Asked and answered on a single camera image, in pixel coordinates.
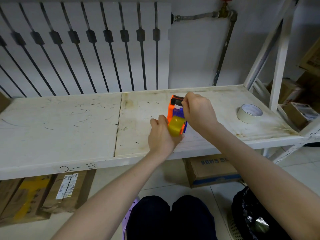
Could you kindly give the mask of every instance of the hand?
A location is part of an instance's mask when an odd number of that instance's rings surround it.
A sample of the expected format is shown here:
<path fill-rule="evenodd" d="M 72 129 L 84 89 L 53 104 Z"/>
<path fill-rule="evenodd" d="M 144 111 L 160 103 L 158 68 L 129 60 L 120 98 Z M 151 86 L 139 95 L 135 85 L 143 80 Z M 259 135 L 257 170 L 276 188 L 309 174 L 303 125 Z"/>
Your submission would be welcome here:
<path fill-rule="evenodd" d="M 202 136 L 219 125 L 210 100 L 199 94 L 188 92 L 182 107 L 188 124 Z"/>
<path fill-rule="evenodd" d="M 164 115 L 159 115 L 159 120 L 151 119 L 151 131 L 148 137 L 150 152 L 161 153 L 165 159 L 174 151 L 183 135 L 172 137 L 168 130 L 168 120 Z"/>

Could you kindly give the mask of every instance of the purple shoe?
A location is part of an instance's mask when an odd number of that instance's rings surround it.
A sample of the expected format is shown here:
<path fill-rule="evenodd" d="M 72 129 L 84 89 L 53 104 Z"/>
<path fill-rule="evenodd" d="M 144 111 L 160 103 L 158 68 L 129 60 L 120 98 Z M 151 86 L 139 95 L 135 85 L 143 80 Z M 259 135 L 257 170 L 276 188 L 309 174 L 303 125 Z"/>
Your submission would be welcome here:
<path fill-rule="evenodd" d="M 129 216 L 130 216 L 131 210 L 139 201 L 140 201 L 139 197 L 136 197 L 134 202 L 130 206 L 127 214 L 125 215 L 125 217 L 122 220 L 122 240 L 125 240 L 125 232 L 126 232 L 127 223 L 128 223 L 128 220 L 129 220 Z"/>

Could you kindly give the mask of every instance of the packing tape roll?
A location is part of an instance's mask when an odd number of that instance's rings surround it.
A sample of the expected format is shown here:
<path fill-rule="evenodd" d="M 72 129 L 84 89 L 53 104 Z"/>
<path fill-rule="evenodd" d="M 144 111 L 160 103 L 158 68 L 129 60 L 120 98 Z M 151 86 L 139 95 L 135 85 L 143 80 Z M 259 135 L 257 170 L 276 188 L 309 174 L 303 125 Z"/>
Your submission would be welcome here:
<path fill-rule="evenodd" d="M 238 113 L 237 117 L 244 123 L 254 124 L 258 121 L 259 117 L 262 116 L 262 110 L 253 104 L 243 104 Z"/>

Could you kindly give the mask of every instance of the barcode label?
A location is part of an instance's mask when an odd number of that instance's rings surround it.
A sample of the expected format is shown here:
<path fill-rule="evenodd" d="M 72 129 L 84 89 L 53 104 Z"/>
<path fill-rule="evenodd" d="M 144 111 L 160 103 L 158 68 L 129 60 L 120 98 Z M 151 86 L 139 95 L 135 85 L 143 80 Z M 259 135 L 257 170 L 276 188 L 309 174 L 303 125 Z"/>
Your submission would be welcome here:
<path fill-rule="evenodd" d="M 73 189 L 75 188 L 75 185 L 76 185 L 77 178 L 78 178 L 78 173 L 74 173 L 70 179 L 68 188 L 66 190 L 66 193 L 64 194 L 64 198 L 71 197 Z"/>
<path fill-rule="evenodd" d="M 69 186 L 69 183 L 70 183 L 70 179 L 72 178 L 72 174 L 68 174 L 68 175 L 65 175 L 64 176 L 64 179 L 62 180 L 62 183 L 60 185 L 60 188 L 59 188 L 59 191 L 58 191 L 58 194 L 56 196 L 56 200 L 61 200 L 63 199 L 66 191 L 67 191 L 67 188 Z"/>

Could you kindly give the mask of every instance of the white radiator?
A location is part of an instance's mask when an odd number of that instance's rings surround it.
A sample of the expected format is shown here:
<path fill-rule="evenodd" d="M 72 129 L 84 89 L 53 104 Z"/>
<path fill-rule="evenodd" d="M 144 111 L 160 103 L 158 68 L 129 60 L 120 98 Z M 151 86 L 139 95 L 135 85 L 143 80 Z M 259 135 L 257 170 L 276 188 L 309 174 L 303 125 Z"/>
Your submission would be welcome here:
<path fill-rule="evenodd" d="M 170 3 L 0 7 L 0 89 L 9 97 L 168 88 Z"/>

